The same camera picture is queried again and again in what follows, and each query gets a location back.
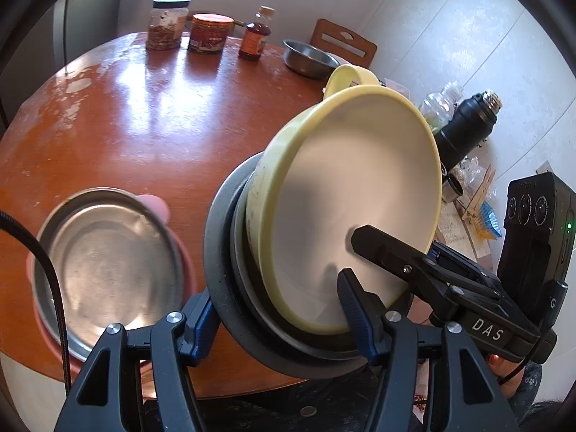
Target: wooden table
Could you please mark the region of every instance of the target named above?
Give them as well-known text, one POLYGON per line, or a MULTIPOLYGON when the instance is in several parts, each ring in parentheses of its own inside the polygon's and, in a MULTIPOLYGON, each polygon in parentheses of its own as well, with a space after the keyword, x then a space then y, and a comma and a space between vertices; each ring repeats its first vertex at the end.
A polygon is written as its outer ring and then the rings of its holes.
MULTIPOLYGON (((51 210, 93 186, 156 194, 188 249, 199 280, 202 236, 214 194, 244 159, 263 150, 322 82, 290 71, 269 46, 259 62, 180 50, 146 51, 146 34, 104 44, 51 77, 19 109, 0 141, 0 209, 37 234, 51 210)), ((0 233, 0 351, 62 379, 62 364, 32 316, 26 249, 0 233)), ((250 357, 220 327, 208 358, 191 369, 199 397, 238 395, 297 379, 250 357)), ((143 378, 153 389, 152 374, 143 378)))

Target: floor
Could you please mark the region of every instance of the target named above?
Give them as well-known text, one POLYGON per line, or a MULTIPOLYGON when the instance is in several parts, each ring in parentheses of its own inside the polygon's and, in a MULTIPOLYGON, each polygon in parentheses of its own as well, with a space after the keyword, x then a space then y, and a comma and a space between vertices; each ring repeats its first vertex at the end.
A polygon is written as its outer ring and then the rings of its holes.
MULTIPOLYGON (((516 0, 380 0, 360 33, 379 50, 371 69, 407 86, 412 100, 452 80, 470 96, 495 90, 503 102, 488 145, 476 151, 496 168, 500 223, 510 180, 545 161, 576 189, 576 79, 538 23, 516 0)), ((502 240, 491 246, 495 265, 502 240)), ((567 282, 576 285, 576 264, 567 282)), ((544 365, 539 399, 563 398, 576 377, 576 290, 568 291, 555 326, 559 340, 544 365)), ((32 432, 53 430, 62 384, 0 354, 18 412, 32 432)))

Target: thermos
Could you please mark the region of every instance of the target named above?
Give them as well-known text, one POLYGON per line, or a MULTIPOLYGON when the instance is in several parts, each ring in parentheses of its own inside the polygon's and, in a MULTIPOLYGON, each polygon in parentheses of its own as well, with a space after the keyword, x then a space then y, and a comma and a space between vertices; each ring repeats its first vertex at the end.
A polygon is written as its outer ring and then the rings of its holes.
POLYGON ((434 135, 440 160, 448 171, 488 137, 501 108, 500 98, 490 90, 463 100, 452 120, 434 135))

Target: person's hand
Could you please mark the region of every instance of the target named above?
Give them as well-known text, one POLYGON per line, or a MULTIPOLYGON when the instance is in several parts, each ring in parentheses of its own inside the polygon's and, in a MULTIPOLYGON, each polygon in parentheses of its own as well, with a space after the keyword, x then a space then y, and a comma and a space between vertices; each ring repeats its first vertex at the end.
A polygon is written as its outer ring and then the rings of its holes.
MULTIPOLYGON (((486 363, 490 367, 490 370, 499 377, 507 376, 518 365, 514 362, 510 362, 509 360, 504 359, 503 357, 497 356, 496 354, 491 354, 488 357, 488 360, 486 360, 486 363)), ((524 369, 518 372, 516 376, 511 378, 508 382, 500 385, 500 389, 507 399, 512 398, 516 394, 516 390, 518 390, 520 383, 522 383, 523 376, 524 369)))

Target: table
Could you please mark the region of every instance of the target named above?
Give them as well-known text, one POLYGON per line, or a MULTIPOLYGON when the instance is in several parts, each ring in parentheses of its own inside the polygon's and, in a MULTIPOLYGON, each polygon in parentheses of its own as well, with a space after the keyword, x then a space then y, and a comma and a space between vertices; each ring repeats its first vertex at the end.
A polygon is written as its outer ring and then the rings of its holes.
MULTIPOLYGON (((214 194, 244 159, 263 150, 299 112, 322 99, 324 83, 301 77, 268 46, 259 62, 180 50, 146 51, 129 34, 71 62, 19 109, 0 141, 0 209, 34 234, 64 198, 93 186, 162 197, 169 225, 192 257, 199 289, 202 237, 214 194)), ((62 379, 61 362, 32 316, 26 249, 0 233, 0 351, 62 379)), ((220 327, 210 355, 190 370, 199 397, 294 384, 250 357, 220 327)), ((153 394, 152 373, 143 378, 153 394)))

